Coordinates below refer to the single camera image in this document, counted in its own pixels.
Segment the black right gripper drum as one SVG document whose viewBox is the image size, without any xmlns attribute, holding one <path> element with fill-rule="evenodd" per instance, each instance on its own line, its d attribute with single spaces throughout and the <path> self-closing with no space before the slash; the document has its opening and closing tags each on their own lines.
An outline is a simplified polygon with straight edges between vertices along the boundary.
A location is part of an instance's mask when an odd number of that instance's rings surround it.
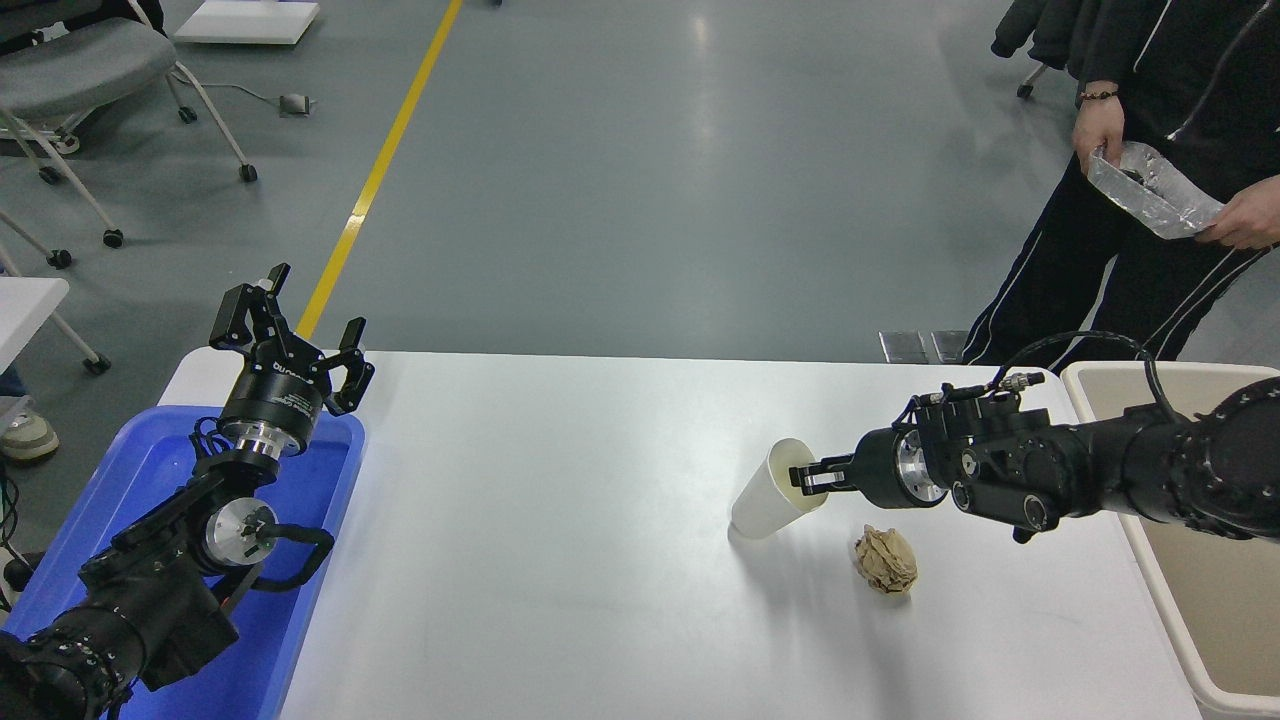
<svg viewBox="0 0 1280 720">
<path fill-rule="evenodd" d="M 909 493 L 899 475 L 897 446 L 901 433 L 882 428 L 858 443 L 850 465 L 850 482 L 870 503 L 881 509 L 908 509 Z"/>
</svg>

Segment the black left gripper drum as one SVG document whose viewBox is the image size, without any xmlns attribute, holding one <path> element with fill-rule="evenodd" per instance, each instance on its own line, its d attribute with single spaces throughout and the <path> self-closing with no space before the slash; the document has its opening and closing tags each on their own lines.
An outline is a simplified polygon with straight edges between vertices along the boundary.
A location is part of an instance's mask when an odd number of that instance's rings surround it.
<svg viewBox="0 0 1280 720">
<path fill-rule="evenodd" d="M 218 420 L 233 439 L 253 433 L 275 436 L 280 445 L 307 445 L 325 397 L 332 392 L 317 348 L 252 348 Z"/>
</svg>

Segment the person's right hand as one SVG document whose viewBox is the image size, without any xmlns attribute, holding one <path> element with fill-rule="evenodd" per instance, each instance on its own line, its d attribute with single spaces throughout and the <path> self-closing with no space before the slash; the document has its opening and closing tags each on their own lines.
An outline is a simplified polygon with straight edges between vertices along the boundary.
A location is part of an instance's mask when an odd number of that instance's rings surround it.
<svg viewBox="0 0 1280 720">
<path fill-rule="evenodd" d="M 1125 115 L 1117 92 L 1087 94 L 1078 109 L 1071 145 L 1083 176 L 1088 176 L 1101 151 L 1101 159 L 1117 167 L 1123 159 Z"/>
</svg>

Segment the person's left hand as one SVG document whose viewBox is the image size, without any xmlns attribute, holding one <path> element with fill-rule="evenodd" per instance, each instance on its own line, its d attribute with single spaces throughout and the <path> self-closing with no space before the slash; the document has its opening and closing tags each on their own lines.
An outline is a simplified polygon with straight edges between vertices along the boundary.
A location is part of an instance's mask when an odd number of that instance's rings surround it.
<svg viewBox="0 0 1280 720">
<path fill-rule="evenodd" d="M 1235 193 L 1213 222 L 1196 236 L 1201 243 L 1235 250 L 1271 249 L 1279 242 L 1279 176 Z"/>
</svg>

